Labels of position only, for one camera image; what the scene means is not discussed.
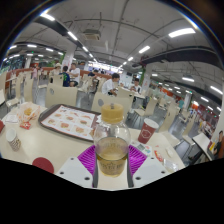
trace ceiling light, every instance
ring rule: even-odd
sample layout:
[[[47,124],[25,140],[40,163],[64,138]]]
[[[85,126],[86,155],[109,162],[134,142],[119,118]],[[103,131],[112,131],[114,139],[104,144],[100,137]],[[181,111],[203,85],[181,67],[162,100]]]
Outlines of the ceiling light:
[[[14,45],[14,46],[10,47],[9,49],[13,49],[13,48],[16,48],[16,47],[17,47],[17,45]]]
[[[28,44],[27,47],[37,47],[36,45]]]
[[[210,86],[211,89],[214,89],[216,92],[220,93],[223,95],[223,92],[217,88],[215,88],[214,86]]]
[[[78,40],[77,37],[76,37],[73,33],[68,32],[68,34],[69,34],[74,40]]]
[[[40,16],[42,16],[42,17],[44,17],[46,19],[49,19],[50,21],[54,21],[55,20],[54,17],[52,17],[52,16],[50,16],[50,15],[48,15],[46,13],[42,13]]]
[[[52,50],[52,49],[50,49],[50,48],[46,48],[46,50],[47,50],[47,51],[52,51],[52,52],[53,52],[53,50]]]
[[[190,33],[195,33],[195,31],[192,28],[186,28],[186,29],[181,29],[181,30],[177,30],[175,32],[169,33],[169,36],[173,38],[173,37],[181,36],[184,34],[190,34]]]
[[[142,49],[139,51],[139,54],[141,54],[141,53],[147,51],[149,48],[150,48],[149,46],[146,46],[146,47],[142,48]]]
[[[82,47],[86,52],[88,51],[87,49],[86,49],[86,47]]]
[[[202,100],[209,102],[209,100],[205,99],[204,97],[201,97]]]
[[[189,81],[189,82],[194,82],[194,79],[190,79],[190,78],[186,78],[186,77],[183,77],[182,79],[186,80],[186,81]]]

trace glass jar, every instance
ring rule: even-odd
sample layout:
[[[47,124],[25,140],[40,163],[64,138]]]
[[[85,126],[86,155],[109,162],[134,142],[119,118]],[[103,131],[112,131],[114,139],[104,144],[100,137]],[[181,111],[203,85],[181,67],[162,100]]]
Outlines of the glass jar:
[[[117,177],[124,170],[131,142],[130,131],[123,121],[123,106],[104,104],[101,120],[94,133],[97,162],[104,175]]]

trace table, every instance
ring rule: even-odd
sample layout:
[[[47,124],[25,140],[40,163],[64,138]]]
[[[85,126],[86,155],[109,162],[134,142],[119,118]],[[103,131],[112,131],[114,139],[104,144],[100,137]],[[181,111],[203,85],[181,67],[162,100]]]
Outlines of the table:
[[[9,99],[11,99],[12,80],[15,80],[15,79],[17,79],[17,77],[13,77],[5,81],[5,82],[9,82]]]
[[[195,164],[195,162],[198,160],[198,158],[202,155],[202,153],[205,154],[205,156],[212,161],[214,158],[208,153],[208,145],[210,143],[210,139],[204,134],[200,133],[199,135],[192,138],[192,140],[198,145],[198,147],[201,149],[201,152],[199,152],[199,155],[197,158],[195,158],[191,165]]]
[[[43,112],[47,108],[40,107],[40,109]],[[14,108],[10,114],[16,113],[16,110]],[[30,130],[20,128],[18,124],[5,124],[5,128],[0,134],[0,152],[3,158],[31,165],[37,157],[45,157],[51,161],[54,166],[54,173],[57,173],[69,157],[78,157],[93,144],[48,130],[40,126],[37,119],[31,120],[30,123]],[[6,132],[10,128],[14,128],[17,131],[18,138],[21,140],[21,148],[17,152],[13,151],[6,141]],[[129,130],[132,140],[137,140],[140,130]],[[185,167],[176,151],[162,134],[154,133],[148,145],[152,146],[153,150],[159,151],[164,158],[178,164],[179,169]],[[174,154],[172,158],[168,156],[165,150],[167,146],[170,147]],[[127,170],[125,169],[119,177],[113,178],[113,181],[111,181],[110,177],[106,177],[99,172],[98,188],[127,189]]]

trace cup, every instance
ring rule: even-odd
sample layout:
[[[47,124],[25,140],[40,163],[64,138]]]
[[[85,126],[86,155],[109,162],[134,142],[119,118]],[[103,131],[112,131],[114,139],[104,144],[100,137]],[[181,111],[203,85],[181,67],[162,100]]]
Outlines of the cup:
[[[138,141],[146,144],[158,127],[159,125],[155,121],[145,118],[142,130],[138,137]]]
[[[21,146],[21,141],[18,139],[16,130],[11,128],[6,132],[6,140],[14,151],[18,151]]]

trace pillar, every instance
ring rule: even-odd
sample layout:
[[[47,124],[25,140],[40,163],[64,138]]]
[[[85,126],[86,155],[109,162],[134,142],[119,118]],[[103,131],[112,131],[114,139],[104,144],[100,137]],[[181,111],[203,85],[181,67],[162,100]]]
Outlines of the pillar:
[[[30,67],[30,63],[31,63],[31,56],[27,56],[27,60],[26,60],[26,63],[25,63],[25,68],[29,68]]]

